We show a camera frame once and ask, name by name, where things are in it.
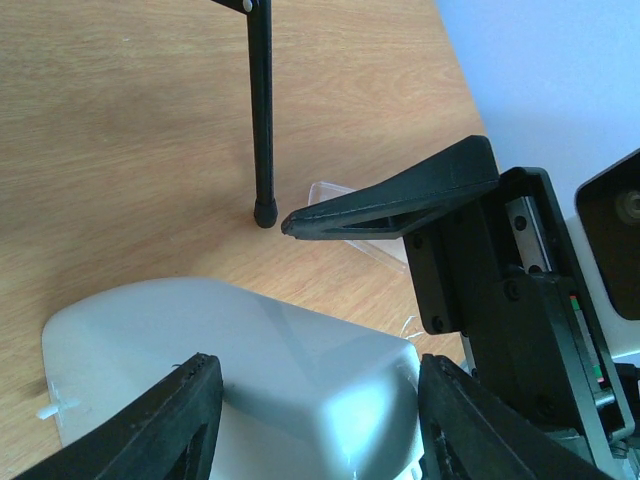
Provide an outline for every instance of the black screw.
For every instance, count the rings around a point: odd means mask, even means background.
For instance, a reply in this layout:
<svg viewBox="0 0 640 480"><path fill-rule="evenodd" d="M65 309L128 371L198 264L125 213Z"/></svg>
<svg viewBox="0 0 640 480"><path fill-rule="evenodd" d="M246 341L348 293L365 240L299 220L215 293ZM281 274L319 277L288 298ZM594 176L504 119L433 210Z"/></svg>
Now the black screw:
<svg viewBox="0 0 640 480"><path fill-rule="evenodd" d="M516 230L518 230L519 232L521 232L522 230L524 230L525 228L527 228L527 219L524 218L522 215L518 215L514 220L513 220L513 226L516 227Z"/></svg>
<svg viewBox="0 0 640 480"><path fill-rule="evenodd" d="M504 294L512 302L520 300L520 289L514 280L507 280L504 283Z"/></svg>
<svg viewBox="0 0 640 480"><path fill-rule="evenodd" d="M556 407L549 397L538 395L536 397L536 409L544 418L553 418L556 414Z"/></svg>
<svg viewBox="0 0 640 480"><path fill-rule="evenodd" d="M422 239L421 235L416 235L413 237L413 248L415 248L416 250L420 250L422 248L422 245L424 245L424 240Z"/></svg>
<svg viewBox="0 0 640 480"><path fill-rule="evenodd" d="M433 331L436 333L442 333L444 330L444 322L437 315L431 319L431 326L433 327Z"/></svg>

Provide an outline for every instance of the black mount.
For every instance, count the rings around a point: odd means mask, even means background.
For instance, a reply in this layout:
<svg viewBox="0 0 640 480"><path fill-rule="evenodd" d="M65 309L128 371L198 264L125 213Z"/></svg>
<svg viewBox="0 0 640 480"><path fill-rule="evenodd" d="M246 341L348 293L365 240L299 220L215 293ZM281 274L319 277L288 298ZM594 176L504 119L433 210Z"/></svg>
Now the black mount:
<svg viewBox="0 0 640 480"><path fill-rule="evenodd" d="M545 171L498 175L488 140L472 136L378 185L293 212L282 231L403 237L425 330L462 333L475 380L422 360L430 479L619 477L614 457L634 418ZM590 476L569 475L568 465Z"/></svg>
<svg viewBox="0 0 640 480"><path fill-rule="evenodd" d="M278 219L273 184L271 2L270 0L213 1L247 17L253 155L256 168L256 203L253 217L258 226L271 228Z"/></svg>
<svg viewBox="0 0 640 480"><path fill-rule="evenodd" d="M208 480L221 411L220 363L198 353L16 480Z"/></svg>

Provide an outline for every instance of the black tripod leg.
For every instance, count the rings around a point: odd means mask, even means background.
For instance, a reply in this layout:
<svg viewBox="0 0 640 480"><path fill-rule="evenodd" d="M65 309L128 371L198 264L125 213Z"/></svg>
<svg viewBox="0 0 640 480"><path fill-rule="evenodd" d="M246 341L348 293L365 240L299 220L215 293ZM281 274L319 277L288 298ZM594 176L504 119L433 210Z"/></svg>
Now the black tripod leg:
<svg viewBox="0 0 640 480"><path fill-rule="evenodd" d="M253 216L262 228L278 218L273 185L273 100L271 81L271 3L245 0L251 72L256 204Z"/></svg>

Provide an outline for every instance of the screw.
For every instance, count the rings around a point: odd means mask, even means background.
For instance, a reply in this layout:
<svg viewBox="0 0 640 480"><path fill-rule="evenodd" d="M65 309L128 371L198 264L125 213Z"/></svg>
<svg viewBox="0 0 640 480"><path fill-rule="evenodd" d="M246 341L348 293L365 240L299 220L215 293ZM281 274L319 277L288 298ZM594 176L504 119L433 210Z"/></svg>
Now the screw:
<svg viewBox="0 0 640 480"><path fill-rule="evenodd" d="M507 280L504 283L504 294L512 302L520 300L520 289L518 284L513 280Z"/></svg>
<svg viewBox="0 0 640 480"><path fill-rule="evenodd" d="M444 330L444 322L437 315L431 319L431 326L433 327L433 331L436 333L442 333Z"/></svg>
<svg viewBox="0 0 640 480"><path fill-rule="evenodd" d="M514 220L513 220L513 226L516 227L516 230L518 230L519 232L523 231L525 228L527 228L527 219L524 218L522 215L518 215Z"/></svg>

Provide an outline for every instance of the camera lens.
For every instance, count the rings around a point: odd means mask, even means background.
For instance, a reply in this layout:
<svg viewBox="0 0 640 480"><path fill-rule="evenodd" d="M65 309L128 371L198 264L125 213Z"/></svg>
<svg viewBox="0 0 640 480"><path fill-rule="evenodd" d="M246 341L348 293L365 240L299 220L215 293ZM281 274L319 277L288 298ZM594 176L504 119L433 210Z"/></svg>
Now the camera lens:
<svg viewBox="0 0 640 480"><path fill-rule="evenodd" d="M619 194L616 198L616 212L627 225L640 224L640 192L629 190Z"/></svg>

